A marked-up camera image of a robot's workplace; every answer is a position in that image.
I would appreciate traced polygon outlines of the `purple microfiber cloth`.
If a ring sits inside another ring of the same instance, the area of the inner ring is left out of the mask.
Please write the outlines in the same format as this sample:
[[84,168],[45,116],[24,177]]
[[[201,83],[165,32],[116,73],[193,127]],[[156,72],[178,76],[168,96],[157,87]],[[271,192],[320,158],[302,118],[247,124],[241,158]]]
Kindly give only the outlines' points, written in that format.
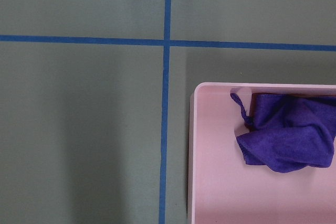
[[236,137],[247,165],[265,165],[278,173],[307,166],[330,167],[334,157],[335,97],[298,97],[258,93],[252,116],[246,114],[240,97],[230,94],[240,106],[249,132]]

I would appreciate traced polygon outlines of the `pink plastic tray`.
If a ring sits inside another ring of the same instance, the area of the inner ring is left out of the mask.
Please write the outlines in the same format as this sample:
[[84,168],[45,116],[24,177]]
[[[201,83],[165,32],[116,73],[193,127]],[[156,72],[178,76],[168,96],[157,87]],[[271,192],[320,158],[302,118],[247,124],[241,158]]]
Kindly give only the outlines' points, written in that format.
[[246,165],[236,136],[254,93],[335,95],[334,85],[203,82],[190,100],[188,223],[335,223],[335,165],[276,173]]

